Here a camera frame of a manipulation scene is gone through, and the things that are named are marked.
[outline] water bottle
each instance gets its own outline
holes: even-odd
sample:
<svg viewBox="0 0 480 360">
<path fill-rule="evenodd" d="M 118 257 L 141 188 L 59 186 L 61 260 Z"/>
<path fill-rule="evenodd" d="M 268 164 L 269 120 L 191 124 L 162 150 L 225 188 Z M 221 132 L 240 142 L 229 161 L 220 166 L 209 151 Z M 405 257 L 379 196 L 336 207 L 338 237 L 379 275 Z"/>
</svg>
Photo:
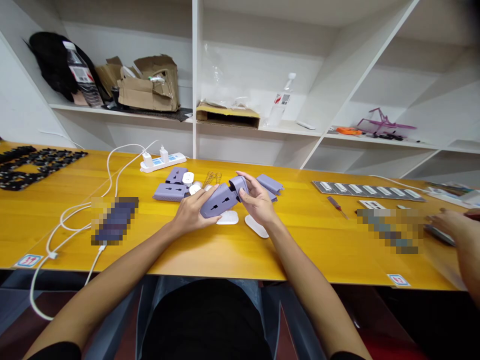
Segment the water bottle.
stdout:
<svg viewBox="0 0 480 360">
<path fill-rule="evenodd" d="M 270 116 L 263 123 L 264 127 L 275 128 L 280 124 L 280 121 L 282 121 L 285 108 L 290 101 L 292 84 L 296 76 L 297 74 L 294 72 L 288 74 L 288 81 L 283 87 L 283 90 L 276 94 L 273 106 L 271 107 Z"/>
<path fill-rule="evenodd" d="M 80 88 L 83 97 L 88 105 L 92 108 L 101 107 L 104 102 L 100 97 L 99 90 L 95 85 L 94 78 L 90 73 L 89 67 L 85 61 L 77 53 L 75 44 L 69 41 L 64 41 L 63 46 L 67 50 L 67 64 L 71 70 L 71 73 L 75 77 L 75 80 Z"/>
</svg>

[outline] yellow table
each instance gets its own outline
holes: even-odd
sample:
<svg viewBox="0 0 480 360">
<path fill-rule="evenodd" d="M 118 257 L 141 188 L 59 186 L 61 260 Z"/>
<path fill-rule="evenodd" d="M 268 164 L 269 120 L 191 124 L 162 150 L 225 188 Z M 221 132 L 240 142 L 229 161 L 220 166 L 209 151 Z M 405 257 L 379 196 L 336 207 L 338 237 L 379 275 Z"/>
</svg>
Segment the yellow table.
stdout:
<svg viewBox="0 0 480 360">
<path fill-rule="evenodd" d="M 23 146 L 0 142 L 0 153 Z M 34 145 L 36 149 L 48 146 Z M 64 147 L 50 146 L 53 149 Z M 22 191 L 0 189 L 0 269 L 9 269 L 57 224 L 62 212 L 90 201 L 91 194 L 108 179 L 105 151 L 88 150 L 84 157 Z M 110 169 L 116 172 L 131 159 L 131 154 L 116 153 Z M 36 166 L 24 165 L 15 171 L 37 172 Z"/>
<path fill-rule="evenodd" d="M 105 166 L 106 152 L 101 156 L 88 156 L 82 159 L 84 174 L 94 172 L 99 177 L 106 179 L 106 171 L 101 171 Z M 121 154 L 126 164 L 133 158 L 132 154 Z M 95 267 L 95 271 L 102 271 L 118 259 L 121 255 L 144 241 L 162 225 L 170 221 L 175 215 L 178 203 L 157 201 L 152 199 L 159 183 L 165 182 L 172 168 L 165 168 L 145 174 L 139 171 L 140 159 L 130 165 L 122 174 L 119 185 L 119 196 L 139 197 L 139 209 L 131 224 L 128 235 L 123 244 L 107 246 Z M 206 161 L 189 159 L 181 164 L 195 173 L 196 179 L 203 181 L 208 171 L 222 173 L 222 182 L 234 177 L 235 170 L 242 170 L 253 176 L 267 174 L 282 183 L 285 190 L 274 204 L 277 213 L 290 230 L 300 247 L 323 272 L 331 283 L 383 285 L 392 286 L 393 283 L 387 274 L 400 274 L 413 289 L 431 290 L 458 290 L 462 285 L 460 278 L 456 251 L 453 247 L 444 245 L 436 239 L 425 235 L 420 247 L 420 254 L 395 254 L 391 247 L 385 246 L 384 240 L 375 239 L 375 234 L 366 231 L 365 225 L 357 224 L 355 210 L 362 208 L 358 204 L 358 197 L 335 196 L 349 216 L 346 220 L 327 201 L 327 195 L 321 194 L 312 184 L 312 181 L 331 181 L 351 184 L 393 186 L 390 182 L 368 176 L 356 176 L 338 173 L 326 173 L 298 169 L 286 169 L 271 166 L 236 164 L 229 162 Z M 43 186 L 54 181 L 54 177 L 43 180 Z M 405 181 L 414 186 L 422 186 L 419 181 Z M 16 196 L 30 199 L 31 209 L 42 209 L 54 206 L 54 210 L 47 210 L 45 218 L 48 219 L 50 228 L 58 223 L 58 215 L 63 209 L 80 203 L 85 199 L 81 196 L 73 197 L 83 185 L 78 182 L 72 185 L 62 182 L 65 188 L 62 199 L 52 201 L 45 197 L 37 196 L 34 187 L 22 193 L 8 193 L 8 200 L 4 200 L 5 191 L 0 195 L 3 201 L 2 209 L 15 205 L 20 200 Z M 101 195 L 106 185 L 100 186 L 91 192 L 92 196 Z M 395 209 L 397 204 L 418 209 L 420 216 L 434 214 L 440 207 L 449 208 L 459 212 L 463 208 L 425 196 L 426 203 L 381 199 L 379 202 L 387 208 Z M 209 228 L 188 234 L 176 241 L 158 259 L 150 269 L 151 274 L 243 278 L 263 280 L 285 280 L 285 273 L 276 255 L 270 239 L 258 237 L 244 222 L 247 212 L 243 205 L 237 204 L 233 210 L 238 212 L 240 221 L 237 225 L 214 225 Z M 32 220 L 29 216 L 15 217 L 10 212 L 3 211 L 4 222 L 10 224 L 3 238 L 21 238 L 16 233 L 22 224 Z M 22 215 L 32 215 L 36 211 L 24 211 Z M 94 216 L 90 209 L 75 215 L 68 221 L 72 228 L 80 228 L 88 224 Z M 40 219 L 29 226 L 32 242 L 41 240 L 25 253 L 45 256 L 45 245 L 48 238 L 48 226 L 42 226 Z M 69 234 L 69 231 L 59 230 L 52 241 L 52 248 L 60 244 Z M 74 237 L 60 251 L 58 259 L 49 260 L 44 269 L 64 271 L 89 271 L 98 252 L 98 246 L 90 245 L 90 231 L 84 231 Z"/>
</svg>

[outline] white wire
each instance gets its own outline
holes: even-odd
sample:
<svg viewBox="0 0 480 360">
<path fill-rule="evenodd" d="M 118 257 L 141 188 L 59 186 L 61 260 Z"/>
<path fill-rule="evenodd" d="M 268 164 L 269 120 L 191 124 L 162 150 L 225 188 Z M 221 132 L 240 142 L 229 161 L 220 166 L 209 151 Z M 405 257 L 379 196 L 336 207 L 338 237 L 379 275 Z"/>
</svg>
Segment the white wire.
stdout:
<svg viewBox="0 0 480 360">
<path fill-rule="evenodd" d="M 71 142 L 72 144 L 75 144 L 75 145 L 77 145 L 78 147 L 80 147 L 80 148 L 82 148 L 83 150 L 85 150 L 85 148 L 84 148 L 82 145 L 77 144 L 75 141 L 73 141 L 72 139 L 70 139 L 70 138 L 68 138 L 68 137 L 66 137 L 66 136 L 64 136 L 64 135 L 62 135 L 62 134 L 59 134 L 59 133 L 56 133 L 56 132 L 50 132 L 50 131 L 43 131 L 43 130 L 39 130 L 39 129 L 37 129 L 37 131 L 38 131 L 39 133 L 43 133 L 43 134 L 57 135 L 57 136 L 59 136 L 59 137 L 62 137 L 62 138 L 64 138 L 64 139 L 67 139 L 67 140 L 68 140 L 69 142 Z"/>
<path fill-rule="evenodd" d="M 59 136 L 62 136 L 62 137 L 65 137 L 63 135 L 60 135 L 60 134 L 56 134 L 56 133 L 48 133 L 48 134 L 54 134 L 54 135 L 59 135 Z M 110 173 L 110 156 L 113 154 L 113 152 L 115 152 L 116 150 L 118 149 L 121 149 L 121 148 L 125 148 L 127 146 L 140 146 L 143 150 L 143 152 L 146 152 L 148 150 L 148 148 L 150 148 L 153 144 L 155 144 L 158 140 L 155 140 L 153 141 L 150 145 L 148 145 L 147 147 L 143 147 L 142 145 L 139 145 L 139 144 L 128 144 L 128 145 L 123 145 L 123 146 L 119 146 L 119 147 L 116 147 L 115 149 L 113 149 L 109 154 L 108 154 L 108 157 L 106 159 L 106 168 L 107 168 L 107 172 L 108 172 L 108 179 L 110 181 L 110 185 L 108 186 L 108 190 L 101 196 L 101 198 L 103 198 L 105 195 L 107 195 L 109 193 L 109 191 L 111 190 L 112 188 L 112 184 L 113 184 L 113 181 L 112 181 L 112 174 Z M 118 172 L 118 176 L 116 177 L 116 181 L 115 181 L 115 197 L 117 197 L 118 195 L 118 191 L 119 191 L 119 178 L 120 178 L 120 175 L 122 174 L 122 172 L 124 171 L 124 169 L 126 167 L 128 167 L 131 163 L 133 163 L 136 159 L 138 159 L 140 157 L 140 155 L 142 155 L 142 153 L 138 154 L 133 160 L 129 161 L 124 167 L 122 167 L 122 169 Z M 72 207 L 69 207 L 68 209 L 66 209 L 60 216 L 60 223 L 55 227 L 55 229 L 53 229 L 53 231 L 51 232 L 50 236 L 48 237 L 48 241 L 46 243 L 46 252 L 48 254 L 48 256 L 46 256 L 39 264 L 38 264 L 38 267 L 36 268 L 35 270 L 35 273 L 33 274 L 33 278 L 31 280 L 31 284 L 30 284 L 30 294 L 29 294 L 29 297 L 30 297 L 30 304 L 31 304 L 31 307 L 33 308 L 33 310 L 37 313 L 38 316 L 40 316 L 41 318 L 45 319 L 45 320 L 48 320 L 48 321 L 52 321 L 54 318 L 51 317 L 51 316 L 48 316 L 48 315 L 45 315 L 37 306 L 37 304 L 35 303 L 35 299 L 34 299 L 34 289 L 35 289 L 35 282 L 37 281 L 37 276 L 40 272 L 40 269 L 42 268 L 42 266 L 45 264 L 45 262 L 48 260 L 48 259 L 52 259 L 51 256 L 53 256 L 53 254 L 55 254 L 55 257 L 56 257 L 56 253 L 57 251 L 63 246 L 65 245 L 71 238 L 73 238 L 75 235 L 77 235 L 79 232 L 83 231 L 83 230 L 86 230 L 86 229 L 89 229 L 92 227 L 92 225 L 89 223 L 87 225 L 85 225 L 84 227 L 80 228 L 80 229 L 72 229 L 72 228 L 69 228 L 67 227 L 64 222 L 67 221 L 68 219 L 70 219 L 70 217 L 72 217 L 73 215 L 75 215 L 76 213 L 84 210 L 84 209 L 87 209 L 87 208 L 90 208 L 92 206 L 92 202 L 86 202 L 86 203 L 83 203 L 83 204 L 79 204 L 79 205 L 75 205 L 75 206 L 72 206 Z M 65 216 L 65 213 L 68 212 L 69 210 L 71 209 L 75 209 L 75 208 L 79 208 L 77 210 L 75 210 L 74 212 L 70 213 L 65 219 L 64 219 L 64 216 Z M 52 242 L 52 239 L 55 235 L 55 233 L 57 232 L 57 230 L 61 227 L 65 228 L 66 230 L 70 230 L 70 231 L 74 231 L 74 233 L 72 235 L 70 235 L 69 237 L 67 237 L 60 245 L 58 245 L 53 251 L 50 251 L 50 244 Z M 100 254 L 103 252 L 103 250 L 105 249 L 105 245 L 103 246 L 100 246 L 100 249 L 98 250 L 98 253 L 95 257 L 95 260 L 93 261 L 93 264 L 91 266 L 91 269 L 90 269 L 90 272 L 88 274 L 88 277 L 86 279 L 86 282 L 85 282 L 85 285 L 87 285 L 87 283 L 90 281 L 90 278 L 92 276 L 92 273 L 94 271 L 94 268 L 95 268 L 95 265 L 97 264 L 97 261 L 100 257 Z"/>
<path fill-rule="evenodd" d="M 374 177 L 374 178 L 380 178 L 380 179 L 384 179 L 384 180 L 388 180 L 392 183 L 395 183 L 395 184 L 398 184 L 398 185 L 402 185 L 406 188 L 411 188 L 411 189 L 415 189 L 415 190 L 420 190 L 421 192 L 424 192 L 424 193 L 427 193 L 427 194 L 435 194 L 435 192 L 433 191 L 430 191 L 430 190 L 425 190 L 425 189 L 421 189 L 419 187 L 415 187 L 415 186 L 410 186 L 410 185 L 405 185 L 404 183 L 401 183 L 401 182 L 398 182 L 398 181 L 395 181 L 395 180 L 392 180 L 388 177 L 383 177 L 383 176 L 379 176 L 379 175 L 368 175 L 368 176 L 371 176 L 371 177 Z"/>
<path fill-rule="evenodd" d="M 93 260 L 93 264 L 91 265 L 91 269 L 90 269 L 90 272 L 88 273 L 88 276 L 86 278 L 84 286 L 86 286 L 89 283 L 90 278 L 92 277 L 92 274 L 94 272 L 95 265 L 97 265 L 97 261 L 99 260 L 100 254 L 103 252 L 103 249 L 105 249 L 105 246 L 104 245 L 100 246 L 100 249 L 98 250 L 98 253 L 96 254 L 95 260 Z"/>
<path fill-rule="evenodd" d="M 158 140 L 155 140 L 153 141 L 150 145 L 148 145 L 147 147 L 143 147 L 142 145 L 139 145 L 139 144 L 127 144 L 127 145 L 122 145 L 122 146 L 119 146 L 119 147 L 116 147 L 114 148 L 112 151 L 110 151 L 110 153 L 108 154 L 108 157 L 106 158 L 106 171 L 108 173 L 108 180 L 110 182 L 110 184 L 108 185 L 108 189 L 105 191 L 105 193 L 100 196 L 101 198 L 103 198 L 105 195 L 107 195 L 110 190 L 112 189 L 112 185 L 113 185 L 113 181 L 112 181 L 112 173 L 110 172 L 110 157 L 112 156 L 112 154 L 117 151 L 118 149 L 122 149 L 122 148 L 126 148 L 128 146 L 139 146 L 143 149 L 144 152 L 146 152 L 148 150 L 149 147 L 151 147 L 153 144 L 155 144 Z M 118 194 L 118 186 L 119 186 L 119 177 L 120 177 L 120 174 L 123 172 L 123 170 L 129 166 L 131 163 L 133 163 L 136 159 L 138 159 L 140 157 L 140 155 L 142 155 L 142 153 L 138 154 L 132 161 L 130 161 L 128 164 L 126 164 L 121 170 L 120 172 L 118 173 L 118 176 L 116 178 L 116 182 L 115 182 L 115 197 L 117 196 Z M 70 231 L 77 231 L 78 229 L 74 229 L 74 228 L 70 228 L 68 226 L 65 225 L 65 219 L 64 219 L 64 216 L 65 214 L 71 210 L 71 209 L 75 209 L 75 208 L 79 208 L 81 206 L 84 206 L 84 205 L 87 205 L 87 208 L 90 207 L 92 203 L 91 202 L 86 202 L 86 203 L 83 203 L 83 204 L 79 204 L 79 205 L 75 205 L 75 206 L 72 206 L 72 207 L 69 207 L 68 209 L 66 209 L 64 212 L 62 212 L 62 214 L 60 215 L 60 225 L 62 228 L 66 229 L 66 230 L 70 230 Z"/>
</svg>

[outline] black shirt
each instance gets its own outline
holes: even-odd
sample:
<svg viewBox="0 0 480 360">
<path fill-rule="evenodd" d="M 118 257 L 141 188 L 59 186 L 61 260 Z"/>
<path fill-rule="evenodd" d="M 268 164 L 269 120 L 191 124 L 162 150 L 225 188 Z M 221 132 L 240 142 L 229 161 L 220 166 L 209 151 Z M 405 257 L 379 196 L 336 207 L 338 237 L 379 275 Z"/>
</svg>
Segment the black shirt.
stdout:
<svg viewBox="0 0 480 360">
<path fill-rule="evenodd" d="M 29 360 L 81 360 L 78 345 L 52 344 Z M 224 279 L 191 282 L 156 306 L 142 344 L 142 360 L 272 359 L 258 310 L 245 292 Z M 334 360 L 361 360 L 347 352 Z"/>
</svg>

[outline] cardboard box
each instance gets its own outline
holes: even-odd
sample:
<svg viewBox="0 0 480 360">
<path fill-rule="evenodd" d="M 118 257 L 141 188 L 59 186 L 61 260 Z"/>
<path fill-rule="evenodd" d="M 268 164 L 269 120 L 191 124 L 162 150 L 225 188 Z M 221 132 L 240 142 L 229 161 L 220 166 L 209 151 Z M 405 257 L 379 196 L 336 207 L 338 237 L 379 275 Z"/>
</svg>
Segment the cardboard box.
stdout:
<svg viewBox="0 0 480 360">
<path fill-rule="evenodd" d="M 112 87 L 118 86 L 118 80 L 120 80 L 122 76 L 122 61 L 118 56 L 112 57 L 106 60 L 106 64 L 102 66 L 97 66 L 95 68 L 98 76 L 100 77 L 100 81 L 103 87 L 108 92 L 108 95 L 111 97 L 112 95 Z M 137 70 L 132 66 L 129 69 L 138 77 L 140 74 Z"/>
<path fill-rule="evenodd" d="M 258 129 L 260 115 L 250 109 L 216 107 L 204 102 L 196 108 L 199 124 L 215 124 L 236 128 Z"/>
<path fill-rule="evenodd" d="M 134 61 L 140 78 L 118 80 L 120 104 L 156 111 L 176 112 L 180 108 L 177 65 L 170 56 L 149 56 Z M 149 77 L 161 77 L 153 82 Z"/>
</svg>

